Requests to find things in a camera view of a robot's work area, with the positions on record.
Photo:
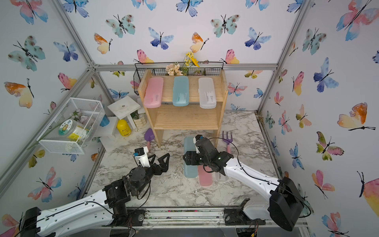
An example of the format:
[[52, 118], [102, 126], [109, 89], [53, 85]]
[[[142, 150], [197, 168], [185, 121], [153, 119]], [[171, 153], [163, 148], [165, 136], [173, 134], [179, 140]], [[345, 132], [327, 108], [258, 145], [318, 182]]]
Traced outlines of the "teal pencil case shelf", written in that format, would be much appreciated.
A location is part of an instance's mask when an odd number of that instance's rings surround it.
[[187, 76], [174, 78], [172, 103], [176, 107], [189, 105], [189, 78]]
[[196, 147], [193, 141], [194, 137], [184, 139], [184, 176], [186, 178], [197, 178], [197, 165], [194, 164], [193, 156], [196, 155]]

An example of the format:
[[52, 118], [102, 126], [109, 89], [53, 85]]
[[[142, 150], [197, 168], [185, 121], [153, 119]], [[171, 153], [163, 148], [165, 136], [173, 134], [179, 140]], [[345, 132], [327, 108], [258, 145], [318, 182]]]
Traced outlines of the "pink pencil case shelf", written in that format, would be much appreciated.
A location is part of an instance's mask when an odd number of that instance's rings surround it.
[[208, 166], [198, 166], [198, 179], [201, 187], [210, 187], [213, 184], [212, 169]]
[[153, 109], [161, 106], [163, 84], [163, 77], [152, 77], [149, 79], [144, 98], [144, 106], [146, 108]]

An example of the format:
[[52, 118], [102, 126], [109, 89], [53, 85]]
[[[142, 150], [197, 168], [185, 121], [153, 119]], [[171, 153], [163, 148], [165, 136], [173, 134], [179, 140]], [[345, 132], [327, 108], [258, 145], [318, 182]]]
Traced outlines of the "teal pencil case top shelf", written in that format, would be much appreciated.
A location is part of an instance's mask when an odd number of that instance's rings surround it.
[[189, 78], [187, 76], [174, 78], [172, 103], [176, 107], [189, 105]]

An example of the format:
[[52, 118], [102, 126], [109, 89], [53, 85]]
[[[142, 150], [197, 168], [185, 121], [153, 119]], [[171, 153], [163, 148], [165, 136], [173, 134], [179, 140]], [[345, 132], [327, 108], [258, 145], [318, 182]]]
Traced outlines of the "pink pencil case top shelf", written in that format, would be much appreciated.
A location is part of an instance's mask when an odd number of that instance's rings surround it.
[[144, 106], [146, 108], [153, 109], [161, 106], [163, 84], [163, 77], [152, 77], [149, 79], [144, 98]]

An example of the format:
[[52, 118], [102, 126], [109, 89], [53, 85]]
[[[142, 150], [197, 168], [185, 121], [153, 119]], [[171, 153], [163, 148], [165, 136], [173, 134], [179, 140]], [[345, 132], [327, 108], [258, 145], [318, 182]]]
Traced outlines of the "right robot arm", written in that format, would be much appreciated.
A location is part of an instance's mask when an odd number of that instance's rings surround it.
[[290, 178], [265, 175], [242, 163], [239, 154], [218, 151], [211, 139], [202, 135], [193, 140], [195, 151], [187, 151], [183, 155], [186, 165], [202, 166], [205, 172], [219, 173], [254, 189], [268, 201], [268, 207], [262, 214], [268, 213], [270, 220], [286, 231], [293, 231], [297, 221], [305, 218], [302, 213], [308, 206]]

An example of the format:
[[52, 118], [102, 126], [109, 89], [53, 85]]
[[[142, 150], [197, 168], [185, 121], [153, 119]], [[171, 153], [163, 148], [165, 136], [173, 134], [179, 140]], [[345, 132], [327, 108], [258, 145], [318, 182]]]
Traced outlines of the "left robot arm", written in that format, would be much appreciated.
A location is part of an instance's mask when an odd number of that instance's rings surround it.
[[166, 173], [170, 154], [155, 163], [156, 155], [147, 158], [148, 166], [139, 165], [126, 176], [106, 185], [94, 194], [61, 207], [26, 211], [19, 226], [19, 237], [65, 237], [94, 227], [132, 227], [133, 211], [126, 203], [143, 198], [150, 191], [151, 179]]

